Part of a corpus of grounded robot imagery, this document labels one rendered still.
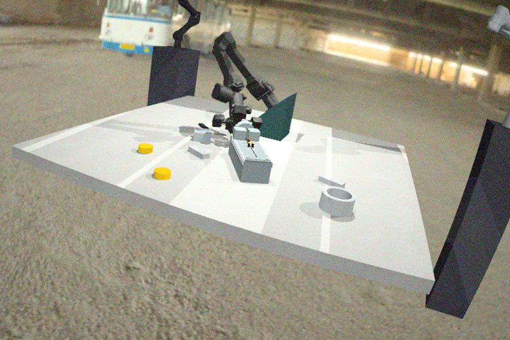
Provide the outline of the yellow round disc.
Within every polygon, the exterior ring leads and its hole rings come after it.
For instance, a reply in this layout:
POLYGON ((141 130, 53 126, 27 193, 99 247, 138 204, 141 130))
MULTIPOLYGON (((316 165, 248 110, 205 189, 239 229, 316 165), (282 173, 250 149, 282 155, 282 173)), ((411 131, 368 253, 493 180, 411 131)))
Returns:
POLYGON ((168 180, 171 178, 170 173, 171 170, 169 168, 158 167, 154 169, 154 178, 159 180, 168 180))
POLYGON ((153 146, 148 143, 142 143, 138 146, 138 151, 140 153, 149 154, 153 152, 153 146))

